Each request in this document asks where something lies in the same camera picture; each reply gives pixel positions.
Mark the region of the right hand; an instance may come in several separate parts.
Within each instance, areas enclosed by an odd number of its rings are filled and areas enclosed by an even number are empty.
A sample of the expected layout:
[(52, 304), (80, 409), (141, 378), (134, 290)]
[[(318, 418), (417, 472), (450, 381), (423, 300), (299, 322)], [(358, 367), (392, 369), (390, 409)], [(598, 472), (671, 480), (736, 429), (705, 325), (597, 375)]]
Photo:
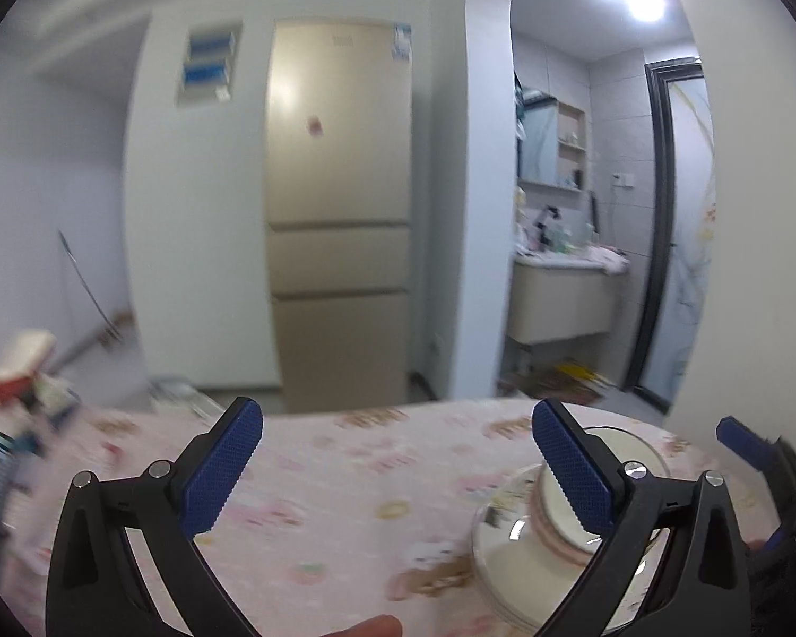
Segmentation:
[(780, 545), (782, 538), (784, 538), (782, 529), (777, 529), (766, 539), (752, 539), (752, 541), (746, 542), (746, 548), (748, 548), (749, 552), (765, 552), (766, 550), (774, 550), (778, 545)]

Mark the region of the left hand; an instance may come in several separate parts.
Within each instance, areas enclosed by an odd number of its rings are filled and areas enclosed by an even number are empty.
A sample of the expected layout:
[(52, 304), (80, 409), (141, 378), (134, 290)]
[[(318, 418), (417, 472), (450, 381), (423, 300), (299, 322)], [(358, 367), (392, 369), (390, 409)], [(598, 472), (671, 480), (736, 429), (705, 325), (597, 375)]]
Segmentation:
[(368, 618), (349, 629), (326, 634), (325, 637), (402, 637), (404, 627), (394, 615), (381, 614)]

